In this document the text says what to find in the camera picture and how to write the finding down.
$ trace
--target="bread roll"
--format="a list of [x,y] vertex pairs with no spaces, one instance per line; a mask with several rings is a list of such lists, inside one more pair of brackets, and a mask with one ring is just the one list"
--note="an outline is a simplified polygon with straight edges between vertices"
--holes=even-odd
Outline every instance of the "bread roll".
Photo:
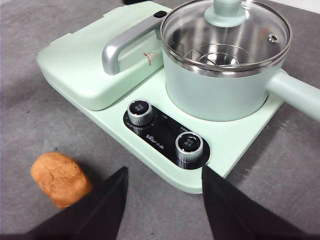
[[44,193],[61,209],[92,190],[92,184],[77,162],[59,152],[41,155],[32,165],[30,173]]

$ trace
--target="warning sticker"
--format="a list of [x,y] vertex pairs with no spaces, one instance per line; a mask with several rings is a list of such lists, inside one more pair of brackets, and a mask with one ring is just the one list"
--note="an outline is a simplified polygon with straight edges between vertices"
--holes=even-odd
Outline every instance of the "warning sticker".
[[149,62],[149,66],[152,65],[152,62],[156,59],[158,53],[156,52],[148,52],[148,53],[143,53],[144,56],[146,56],[146,58],[148,59]]

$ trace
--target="gray carpet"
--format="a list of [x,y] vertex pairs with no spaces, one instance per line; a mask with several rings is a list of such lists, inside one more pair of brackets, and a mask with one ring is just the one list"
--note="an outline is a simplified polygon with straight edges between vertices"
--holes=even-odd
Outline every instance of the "gray carpet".
[[[156,2],[173,8],[184,1]],[[320,88],[320,15],[269,4],[294,32],[283,68]],[[39,155],[59,151],[79,162],[94,185],[129,168],[119,240],[212,238],[202,195],[162,180],[50,87],[36,64],[37,53],[50,42],[121,5],[120,0],[1,5],[2,233],[23,233],[59,211],[30,176]],[[320,123],[283,104],[227,179],[302,230],[320,233]]]

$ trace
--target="control knob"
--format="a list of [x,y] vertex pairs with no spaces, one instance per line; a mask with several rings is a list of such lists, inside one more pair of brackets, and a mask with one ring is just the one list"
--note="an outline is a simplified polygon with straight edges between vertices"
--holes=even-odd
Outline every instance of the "control knob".
[[145,99],[136,99],[130,102],[127,112],[130,122],[135,126],[147,125],[154,117],[152,106]]
[[204,152],[204,141],[196,133],[186,131],[175,140],[177,158],[187,164],[198,161]]

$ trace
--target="lid handle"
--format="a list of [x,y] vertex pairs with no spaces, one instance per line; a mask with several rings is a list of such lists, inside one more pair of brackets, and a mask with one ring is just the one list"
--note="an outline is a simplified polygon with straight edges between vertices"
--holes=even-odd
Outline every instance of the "lid handle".
[[242,0],[214,0],[213,7],[204,12],[206,21],[214,26],[231,28],[243,24],[246,20]]

